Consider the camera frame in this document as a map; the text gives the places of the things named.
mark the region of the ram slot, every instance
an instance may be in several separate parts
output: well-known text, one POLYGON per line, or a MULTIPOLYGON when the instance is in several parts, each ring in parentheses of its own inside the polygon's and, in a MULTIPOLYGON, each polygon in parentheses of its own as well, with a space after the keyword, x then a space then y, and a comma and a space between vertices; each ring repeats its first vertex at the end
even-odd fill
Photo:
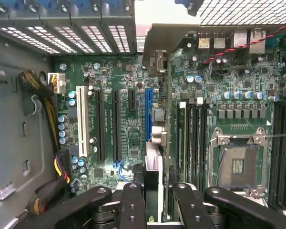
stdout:
POLYGON ((150 108, 153 103, 153 89, 145 89, 145 142, 148 142, 151 138, 152 132, 152 116, 150 114, 150 108))
POLYGON ((105 161, 105 108, 102 90, 96 90, 97 153, 99 161, 105 161))
POLYGON ((200 172, 200 186, 199 191, 204 192, 206 189, 206 149, 208 147, 208 141, 207 141, 207 107, 203 106, 201 108, 200 114, 201 114, 201 120, 200 120, 200 155, 199 155, 199 172, 200 172))
POLYGON ((199 163, 199 109, 193 108, 193 140, 192 140, 192 184, 198 183, 198 163, 199 163))
POLYGON ((122 159, 121 147, 121 108, 120 91, 112 91, 112 140, 113 140, 113 160, 122 159))
POLYGON ((77 125, 78 125, 78 145, 79 156, 89 155, 89 121, 88 121, 88 87, 77 86, 77 125))

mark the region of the white connector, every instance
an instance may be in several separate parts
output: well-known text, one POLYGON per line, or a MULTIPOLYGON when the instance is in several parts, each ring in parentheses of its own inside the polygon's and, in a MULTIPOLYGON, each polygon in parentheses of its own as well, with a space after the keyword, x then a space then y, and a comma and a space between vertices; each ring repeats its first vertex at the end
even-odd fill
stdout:
POLYGON ((88 87, 77 86, 77 125, 79 156, 87 157, 89 151, 88 87))

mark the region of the screw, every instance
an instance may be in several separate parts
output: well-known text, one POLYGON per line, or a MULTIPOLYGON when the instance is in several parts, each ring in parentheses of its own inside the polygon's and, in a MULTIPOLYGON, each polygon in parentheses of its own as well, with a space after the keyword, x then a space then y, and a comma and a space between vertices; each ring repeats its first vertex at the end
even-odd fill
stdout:
POLYGON ((185 184, 182 184, 182 183, 181 183, 181 184, 178 185, 178 187, 179 187, 179 188, 185 188, 185 184))
POLYGON ((68 6, 66 6, 66 5, 61 5, 61 10, 62 10, 62 12, 64 12, 64 13, 68 12, 68 6))
POLYGON ((104 189, 103 187, 99 188, 99 190, 97 190, 97 193, 104 193, 104 192, 106 192, 106 189, 104 189))
POLYGON ((95 70, 99 70, 100 67, 101 67, 101 65, 100 65, 99 63, 95 63, 95 64, 93 65, 93 68, 94 68, 95 70))
POLYGON ((278 66, 278 68, 285 68, 286 64, 285 64, 285 62, 279 62, 277 64, 277 66, 278 66))
POLYGON ((65 63, 61 63, 59 65, 60 70, 65 71, 67 69, 67 65, 65 63))

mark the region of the black ram slot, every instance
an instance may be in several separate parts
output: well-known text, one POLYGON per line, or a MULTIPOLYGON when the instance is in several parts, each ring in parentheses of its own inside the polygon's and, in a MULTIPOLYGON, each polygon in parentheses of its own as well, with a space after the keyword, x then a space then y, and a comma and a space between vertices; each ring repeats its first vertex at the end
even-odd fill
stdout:
POLYGON ((105 161, 105 108, 102 90, 96 90, 97 154, 99 161, 105 161))
POLYGON ((192 148, 192 128, 191 128, 191 117, 192 117, 192 106, 187 105, 186 106, 186 120, 185 120, 185 125, 186 125, 186 133, 185 133, 185 158, 186 161, 184 161, 184 166, 185 166, 185 182, 190 183, 191 177, 190 177, 190 163, 191 163, 191 148, 192 148))
POLYGON ((121 147, 121 108, 120 91, 112 91, 112 139, 113 139, 113 160, 122 159, 121 147))
POLYGON ((128 107, 130 111, 136 111, 135 89, 128 90, 128 107))
POLYGON ((198 163, 199 163, 199 109, 197 106, 193 108, 193 140, 192 140, 192 184, 197 185, 199 182, 198 176, 198 163))
POLYGON ((201 108, 201 125, 200 125, 200 158, 199 158, 199 171, 200 171, 200 186, 199 191, 204 192, 206 189, 206 149, 208 147, 208 141, 207 141, 207 107, 203 106, 201 108))

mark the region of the blue connector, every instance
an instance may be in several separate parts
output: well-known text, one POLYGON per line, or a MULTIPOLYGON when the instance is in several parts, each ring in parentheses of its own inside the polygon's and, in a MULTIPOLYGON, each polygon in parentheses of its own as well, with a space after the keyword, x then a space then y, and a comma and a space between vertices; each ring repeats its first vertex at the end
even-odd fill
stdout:
POLYGON ((145 142, 148 142, 152 133, 152 116, 150 114, 150 108, 153 103, 153 89, 145 89, 145 142))

